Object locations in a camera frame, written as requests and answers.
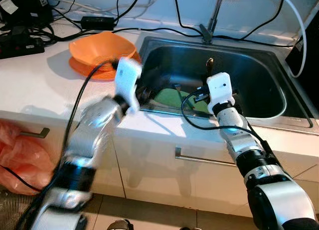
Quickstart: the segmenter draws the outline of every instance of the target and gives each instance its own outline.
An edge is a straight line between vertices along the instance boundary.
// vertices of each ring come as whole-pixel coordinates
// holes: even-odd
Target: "white countertop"
[[[73,27],[67,25],[57,25],[55,28],[61,30],[58,33],[60,36],[76,32]],[[155,34],[140,35],[139,31],[130,31],[120,32],[118,35],[133,42],[139,50],[144,36]],[[194,40],[175,34],[162,33],[156,36]],[[240,47],[245,45],[247,48],[270,50],[276,53],[283,65],[286,64],[282,60],[289,51],[285,48],[278,51],[278,48],[228,40],[214,40],[214,44]],[[44,53],[0,60],[0,117],[9,118],[11,113],[15,113],[67,120],[84,81],[84,77],[69,66],[70,57],[68,42],[59,42],[47,47]],[[75,119],[78,119],[81,111],[90,103],[105,95],[114,95],[114,89],[113,82],[90,81]],[[268,140],[276,151],[319,156],[319,136],[263,127],[255,127],[255,130]],[[179,137],[185,142],[207,146],[221,142],[217,131],[195,129],[181,117],[165,114],[138,112],[137,115],[127,116],[119,125],[118,131],[132,131],[136,135],[149,133],[150,137],[156,135],[156,138]]]

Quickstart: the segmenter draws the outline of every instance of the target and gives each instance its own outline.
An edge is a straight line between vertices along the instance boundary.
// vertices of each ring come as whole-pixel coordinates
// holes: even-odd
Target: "wall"
[[[79,3],[91,4],[101,8],[113,7],[116,0],[76,0]],[[120,0],[121,4],[131,4],[133,0]],[[139,4],[148,0],[139,0]],[[318,0],[291,0],[302,18],[305,20]],[[182,23],[208,25],[216,0],[178,0]],[[245,35],[260,23],[271,18],[277,11],[280,0],[223,0],[216,27],[216,34],[232,33],[237,37]],[[70,4],[59,7],[68,8]],[[139,14],[143,8],[134,8],[127,16]],[[158,22],[177,23],[177,15],[173,0],[158,0],[142,19],[156,20]],[[124,19],[119,23],[125,26]],[[267,26],[258,30],[259,34],[293,37],[299,30],[297,19],[291,8],[284,3],[280,15]]]

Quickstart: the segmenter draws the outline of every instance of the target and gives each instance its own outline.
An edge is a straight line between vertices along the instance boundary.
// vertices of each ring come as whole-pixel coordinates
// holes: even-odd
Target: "sink basin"
[[[276,55],[268,51],[146,37],[140,49],[141,83],[150,82],[149,72],[161,88],[178,85],[194,92],[206,78],[219,72],[230,75],[233,97],[251,124],[292,131],[319,133],[316,122],[290,83]],[[211,73],[206,61],[213,58]],[[177,107],[155,101],[142,110],[180,115]],[[190,116],[209,117],[208,112],[188,111]]]

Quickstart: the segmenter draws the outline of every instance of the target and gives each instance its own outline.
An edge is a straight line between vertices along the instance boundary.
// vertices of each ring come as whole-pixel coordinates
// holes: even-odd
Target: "faucet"
[[[215,27],[217,24],[217,16],[218,16],[222,1],[223,0],[216,1],[215,9],[214,9],[213,14],[210,18],[208,28],[206,29],[203,24],[199,25],[200,31],[203,34],[203,43],[205,43],[205,44],[211,43],[212,37],[214,35]]]
[[[216,27],[216,24],[217,24],[217,16],[218,16],[219,9],[220,9],[222,1],[223,0],[217,0],[216,1],[214,12],[213,12],[213,14],[212,14],[212,16],[210,18],[209,24],[208,24],[208,31],[210,32],[211,35],[213,35],[214,31],[215,31],[215,27]]]

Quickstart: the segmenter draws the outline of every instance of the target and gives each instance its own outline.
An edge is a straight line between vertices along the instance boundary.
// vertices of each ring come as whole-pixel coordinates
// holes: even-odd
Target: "metal handle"
[[[44,139],[49,134],[49,132],[50,132],[49,128],[43,128],[41,133],[33,133],[33,132],[21,131],[20,135],[25,135],[25,136],[30,136],[30,137],[34,137],[34,138]]]
[[[181,148],[179,148],[179,147],[175,148],[175,158],[176,159],[183,159],[183,160],[187,160],[187,161],[206,163],[206,164],[218,164],[218,165],[236,167],[236,164],[231,163],[231,162],[212,160],[212,159],[204,159],[204,158],[198,158],[198,157],[182,155],[181,154]]]

